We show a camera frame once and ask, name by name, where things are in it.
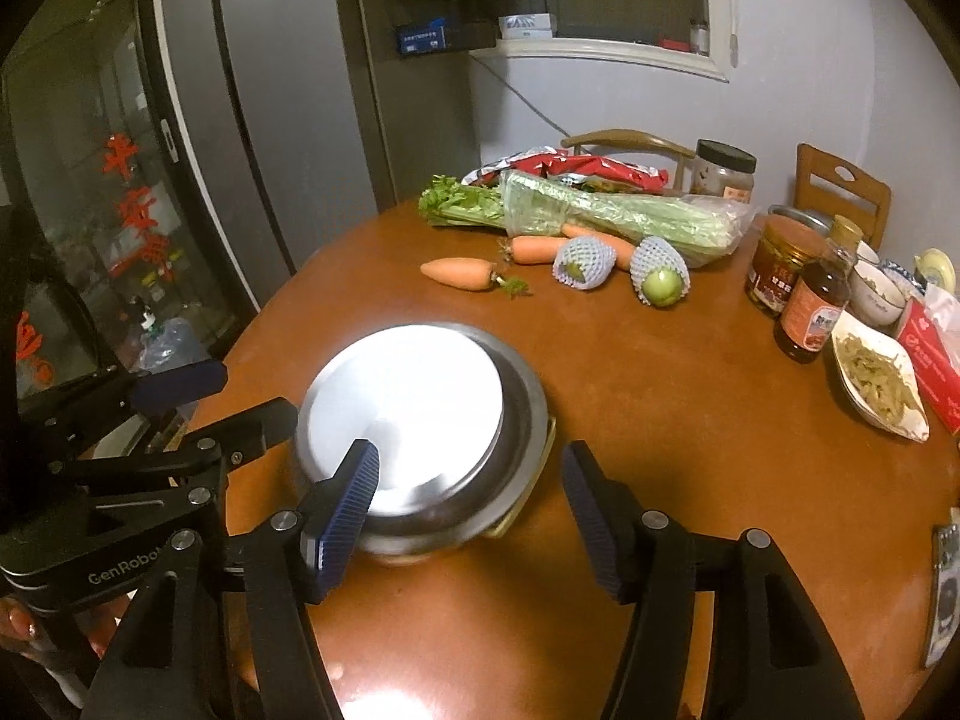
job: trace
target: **window sill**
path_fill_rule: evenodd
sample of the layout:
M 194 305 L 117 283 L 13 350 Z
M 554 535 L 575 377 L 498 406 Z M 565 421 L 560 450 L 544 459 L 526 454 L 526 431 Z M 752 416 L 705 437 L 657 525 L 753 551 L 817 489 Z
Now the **window sill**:
M 659 67 L 666 70 L 690 73 L 705 79 L 729 81 L 725 73 L 709 56 L 697 53 L 674 52 L 659 46 L 637 43 L 618 43 L 610 40 L 586 40 L 580 38 L 498 40 L 495 49 L 478 49 L 470 52 L 478 59 L 551 57 L 557 59 L 595 59 L 604 62 L 627 62 L 634 65 Z

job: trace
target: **soy sauce bottle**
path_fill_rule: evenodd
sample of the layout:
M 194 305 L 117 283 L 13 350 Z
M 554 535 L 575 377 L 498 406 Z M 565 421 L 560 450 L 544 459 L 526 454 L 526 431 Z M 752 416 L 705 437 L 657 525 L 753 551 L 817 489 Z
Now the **soy sauce bottle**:
M 833 218 L 827 253 L 803 267 L 784 312 L 774 325 L 774 341 L 791 360 L 813 362 L 850 302 L 848 276 L 856 265 L 863 231 L 841 215 Z

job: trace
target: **plate of food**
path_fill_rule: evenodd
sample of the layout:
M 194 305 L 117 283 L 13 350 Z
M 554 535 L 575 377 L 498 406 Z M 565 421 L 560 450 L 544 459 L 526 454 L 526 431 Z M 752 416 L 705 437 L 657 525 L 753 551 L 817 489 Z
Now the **plate of food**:
M 847 312 L 834 327 L 832 338 L 844 389 L 867 422 L 925 442 L 930 424 L 906 350 Z

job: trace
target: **glass door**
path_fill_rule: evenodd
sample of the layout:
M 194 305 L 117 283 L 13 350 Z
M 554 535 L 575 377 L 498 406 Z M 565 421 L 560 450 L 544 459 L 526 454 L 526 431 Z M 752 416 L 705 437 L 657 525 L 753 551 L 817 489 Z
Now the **glass door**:
M 164 327 L 178 329 L 168 335 L 184 344 L 181 360 L 198 348 L 219 356 L 251 304 L 203 226 L 172 117 L 157 102 L 162 76 L 144 60 L 139 10 L 138 0 L 45 1 L 0 69 L 0 152 L 11 202 L 32 209 L 96 331 L 122 365 L 150 370 L 148 347 Z M 32 289 L 26 308 L 21 394 L 93 365 L 83 328 L 70 332 L 48 290 Z M 155 315 L 149 333 L 144 309 Z

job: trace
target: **chair backrest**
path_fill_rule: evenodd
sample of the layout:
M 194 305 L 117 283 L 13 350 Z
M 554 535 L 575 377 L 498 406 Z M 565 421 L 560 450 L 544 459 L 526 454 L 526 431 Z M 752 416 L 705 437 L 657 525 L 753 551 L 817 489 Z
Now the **chair backrest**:
M 839 167 L 846 167 L 853 181 L 837 172 Z M 811 183 L 813 175 L 855 194 L 872 208 L 864 208 L 835 191 Z M 800 209 L 820 211 L 829 217 L 844 215 L 863 230 L 863 240 L 877 250 L 883 241 L 887 215 L 890 214 L 890 187 L 845 159 L 813 148 L 809 143 L 801 143 L 797 146 L 797 186 L 793 204 Z
M 560 145 L 563 148 L 572 148 L 575 154 L 581 153 L 583 146 L 603 146 L 618 148 L 621 151 L 666 154 L 677 160 L 673 188 L 678 191 L 683 189 L 683 171 L 686 168 L 686 161 L 696 156 L 696 152 L 686 146 L 680 146 L 666 138 L 651 135 L 649 132 L 640 132 L 638 129 L 599 129 L 597 132 L 563 138 Z

